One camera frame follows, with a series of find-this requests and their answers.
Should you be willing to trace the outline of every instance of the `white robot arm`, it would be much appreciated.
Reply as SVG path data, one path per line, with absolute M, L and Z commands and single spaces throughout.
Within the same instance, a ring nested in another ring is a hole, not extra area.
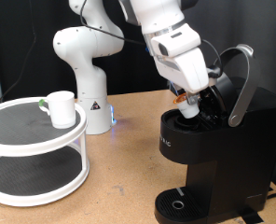
M 70 8 L 77 14 L 80 14 L 83 3 L 84 0 L 69 0 Z M 102 0 L 89 0 L 83 8 L 83 17 L 90 26 L 123 36 L 105 13 Z M 111 105 L 107 102 L 106 75 L 92 64 L 92 58 L 120 52 L 123 45 L 123 40 L 85 26 L 67 28 L 54 36 L 55 52 L 75 72 L 77 103 L 84 108 L 89 121 L 86 134 L 105 133 L 113 122 Z
M 198 0 L 189 0 L 195 5 Z M 126 21 L 141 25 L 145 42 L 161 76 L 182 87 L 188 97 L 209 86 L 200 36 L 185 22 L 183 0 L 119 0 Z M 199 113 L 197 101 L 189 101 L 185 118 Z

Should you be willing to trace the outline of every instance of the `drip tray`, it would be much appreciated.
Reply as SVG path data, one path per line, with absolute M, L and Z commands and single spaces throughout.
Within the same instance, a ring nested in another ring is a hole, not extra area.
M 162 192 L 156 199 L 155 215 L 160 224 L 206 223 L 203 210 L 186 187 Z
M 0 192 L 14 196 L 52 192 L 81 170 L 81 155 L 72 147 L 30 157 L 0 157 Z

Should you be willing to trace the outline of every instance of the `dark background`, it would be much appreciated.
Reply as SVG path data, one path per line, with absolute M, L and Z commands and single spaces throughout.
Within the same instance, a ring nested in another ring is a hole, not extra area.
M 58 30 L 79 26 L 80 20 L 68 0 L 32 0 L 37 44 L 27 63 L 21 83 L 6 100 L 47 95 L 52 91 L 76 92 L 70 66 L 57 57 L 52 39 Z M 118 0 L 103 0 L 111 20 L 127 38 L 144 41 L 141 28 L 124 21 Z M 273 0 L 200 0 L 186 10 L 186 22 L 219 51 L 240 43 L 255 50 L 260 61 L 259 86 L 276 93 L 276 1 Z M 33 41 L 28 0 L 0 0 L 0 80 L 5 92 L 18 78 L 22 63 Z M 208 65 L 214 53 L 201 46 Z M 93 60 L 107 74 L 108 94 L 154 91 L 167 88 L 167 81 L 155 67 L 144 47 L 125 43 L 113 56 Z M 230 76 L 245 76 L 242 59 L 225 70 Z

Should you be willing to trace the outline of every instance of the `coffee machine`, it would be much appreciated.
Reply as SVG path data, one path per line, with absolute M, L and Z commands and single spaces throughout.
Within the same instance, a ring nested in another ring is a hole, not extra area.
M 178 109 L 161 117 L 161 154 L 188 166 L 186 185 L 156 199 L 160 224 L 247 222 L 264 208 L 276 162 L 276 95 L 257 87 L 260 69 L 250 47 L 225 50 L 224 66 L 237 55 L 246 59 L 246 78 L 223 74 L 200 93 L 193 119 Z

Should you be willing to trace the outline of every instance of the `table surface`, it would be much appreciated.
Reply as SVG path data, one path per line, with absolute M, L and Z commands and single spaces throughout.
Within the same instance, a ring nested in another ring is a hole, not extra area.
M 55 203 L 28 208 L 0 204 L 0 223 L 158 224 L 156 197 L 186 182 L 186 165 L 159 152 L 160 116 L 175 108 L 173 99 L 170 91 L 108 96 L 117 125 L 87 135 L 90 174 L 84 184 Z M 276 224 L 276 198 L 259 215 Z M 239 217 L 223 223 L 244 222 Z

